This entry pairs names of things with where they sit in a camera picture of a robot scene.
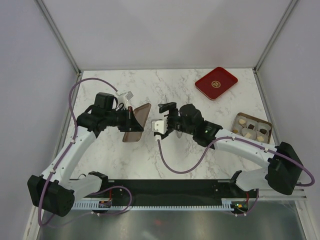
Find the beige box lid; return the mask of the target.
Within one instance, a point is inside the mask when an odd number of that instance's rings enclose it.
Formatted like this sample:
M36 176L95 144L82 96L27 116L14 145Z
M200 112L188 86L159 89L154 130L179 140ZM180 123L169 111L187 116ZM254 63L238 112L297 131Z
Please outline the beige box lid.
M145 103L133 110L133 114L138 121L138 123L145 127L147 119L149 117L149 113L151 110L152 105L150 103ZM135 143L138 142L142 137L142 132L125 132L122 142L123 143Z

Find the brown chocolate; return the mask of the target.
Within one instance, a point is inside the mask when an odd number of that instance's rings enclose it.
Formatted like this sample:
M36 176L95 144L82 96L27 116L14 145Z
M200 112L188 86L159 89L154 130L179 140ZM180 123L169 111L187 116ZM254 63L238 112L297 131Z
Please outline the brown chocolate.
M248 126L248 128L249 128L249 129L251 129L251 130L253 130L253 129L254 129L254 127L255 127L255 126L254 126L254 125L252 125L252 124L250 124L250 125Z

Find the steel tongs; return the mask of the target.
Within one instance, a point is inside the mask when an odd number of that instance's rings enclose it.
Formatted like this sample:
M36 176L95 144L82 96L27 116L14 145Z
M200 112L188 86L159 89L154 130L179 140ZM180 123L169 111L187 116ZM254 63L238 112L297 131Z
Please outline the steel tongs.
M167 96L166 96L166 95L164 95L164 96L165 96L165 102L166 102L166 103L169 103L170 101L168 100ZM191 99L191 97L190 97L190 95L188 94L188 95L187 95L187 99L186 99L186 101L185 101L184 104L185 104L185 105L186 105L186 104L189 104L189 103L190 103L190 99ZM175 131L175 133L176 133L176 136L177 136L178 139L180 139L180 138L182 137L182 135L183 135L182 132L177 131L177 130Z

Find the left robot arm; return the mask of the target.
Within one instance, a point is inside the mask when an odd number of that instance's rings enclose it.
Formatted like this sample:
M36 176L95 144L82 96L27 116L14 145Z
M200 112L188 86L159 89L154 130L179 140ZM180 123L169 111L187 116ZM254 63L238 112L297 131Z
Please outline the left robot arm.
M132 97L130 91L116 95L99 92L95 96L94 104L77 117L70 142L40 176L32 175L27 181L34 206L64 217L76 201L109 193L108 177L98 171L89 172L80 180L71 180L71 175L83 154L107 127L117 127L120 132L143 132L129 103Z

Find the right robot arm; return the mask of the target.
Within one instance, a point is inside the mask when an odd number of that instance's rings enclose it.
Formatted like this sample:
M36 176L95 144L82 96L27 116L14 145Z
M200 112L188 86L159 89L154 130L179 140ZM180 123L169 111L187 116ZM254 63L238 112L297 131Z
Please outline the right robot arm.
M164 118L152 122L152 131L158 141L173 131L192 136L206 151L228 152L257 164L256 170L238 170L231 178L228 191L241 197L253 189L271 188L282 195L291 195L298 186L303 165L294 148L281 142L279 145L258 142L233 133L209 122L193 104L177 108L176 102L160 103L159 113Z

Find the white oval chocolate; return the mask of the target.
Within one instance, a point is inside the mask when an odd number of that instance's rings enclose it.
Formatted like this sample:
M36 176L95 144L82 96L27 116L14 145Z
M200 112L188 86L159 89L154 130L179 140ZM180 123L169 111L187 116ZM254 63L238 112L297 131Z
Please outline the white oval chocolate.
M263 138L262 136L258 136L256 139L257 139L259 142L263 142L263 141L264 141L264 138Z

